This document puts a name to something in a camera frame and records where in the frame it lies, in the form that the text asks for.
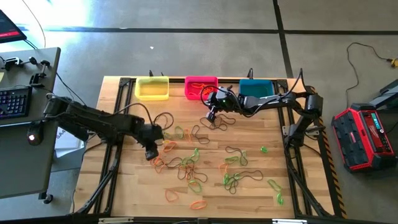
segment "desk leg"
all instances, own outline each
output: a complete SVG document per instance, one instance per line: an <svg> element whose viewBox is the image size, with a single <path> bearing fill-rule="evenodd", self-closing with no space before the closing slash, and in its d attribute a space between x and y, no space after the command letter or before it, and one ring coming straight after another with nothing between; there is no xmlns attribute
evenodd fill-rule
<svg viewBox="0 0 398 224"><path fill-rule="evenodd" d="M49 204L54 199L53 195L47 194L47 191L39 193L39 200L44 200L44 204Z"/></svg>

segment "teal bin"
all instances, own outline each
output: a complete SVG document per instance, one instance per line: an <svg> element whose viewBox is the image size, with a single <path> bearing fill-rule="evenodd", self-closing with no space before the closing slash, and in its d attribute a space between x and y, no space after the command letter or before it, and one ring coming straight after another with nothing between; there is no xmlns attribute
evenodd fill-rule
<svg viewBox="0 0 398 224"><path fill-rule="evenodd" d="M239 93L245 96L265 97L275 95L271 80L240 80Z"/></svg>

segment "wooden table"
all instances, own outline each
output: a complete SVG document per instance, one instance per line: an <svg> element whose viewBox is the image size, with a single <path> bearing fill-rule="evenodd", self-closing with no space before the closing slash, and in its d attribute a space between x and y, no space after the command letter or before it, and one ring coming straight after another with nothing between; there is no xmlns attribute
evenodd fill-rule
<svg viewBox="0 0 398 224"><path fill-rule="evenodd" d="M99 110L113 112L119 79L120 77L104 77L97 104ZM294 79L287 79L287 81L289 86L292 86ZM233 85L233 90L238 92L237 84ZM295 91L303 91L300 82ZM198 133L211 140L209 144L202 145L193 136L191 136L193 142L174 139L178 144L166 155L166 160L169 161L177 156L190 156L194 148L199 148L200 159L196 165L198 171L208 176L208 181L202 184L203 192L196 194L188 188L185 180L178 180L176 169L164 169L160 174L156 173L145 160L144 149L141 145L136 144L132 137L125 137L111 213L113 217L294 217L276 109L260 111L252 118L228 113L229 117L236 119L234 125L229 125L226 131L209 130L199 123L199 119L206 115L208 108L200 101L187 100L183 83L170 82L169 95L170 98L167 101L143 101L143 103L148 107L152 119L164 111L173 114L174 125L167 132L173 134L176 126L191 130L197 124L201 127ZM132 102L138 102L135 96L132 97ZM130 113L148 121L144 109L140 106L132 107ZM88 147L98 141L98 139L91 140ZM306 138L305 143L319 150L316 141ZM226 146L247 151L248 165L233 164L228 169L230 174L244 170L260 170L264 174L264 179L255 181L247 178L239 181L234 195L225 190L218 166L223 163L225 157L238 155L226 153ZM260 151L262 146L268 148L268 153L264 154ZM86 202L98 185L105 147L105 145L99 146L85 154L75 192L76 208L80 208ZM306 147L301 147L301 153L308 188L323 208L333 213L321 158ZM283 205L277 203L277 193L267 183L269 179L275 180L282 187ZM165 189L176 191L179 199L171 203L166 201ZM304 211L302 192L298 187L297 189L300 208ZM190 209L189 205L197 200L206 200L207 207L201 210Z"/></svg>

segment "gray desk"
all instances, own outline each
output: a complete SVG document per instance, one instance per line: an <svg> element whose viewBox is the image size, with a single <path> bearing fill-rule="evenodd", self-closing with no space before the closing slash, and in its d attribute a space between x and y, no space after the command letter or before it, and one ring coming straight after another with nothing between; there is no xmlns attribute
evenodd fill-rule
<svg viewBox="0 0 398 224"><path fill-rule="evenodd" d="M4 59L19 57L23 61L33 56L38 62L49 61L51 67L45 72L47 77L41 82L46 89L53 90L60 57L59 48L6 52L0 53L0 56ZM40 68L31 64L25 65L25 68L14 67L4 74L0 88L28 85L32 74L39 72ZM29 116L0 121L0 125L39 120L47 101L45 98L47 93L45 90L33 90ZM55 123L46 123L43 142L38 146L31 146L26 138L27 125L0 127L0 198L47 190L56 131Z"/></svg>

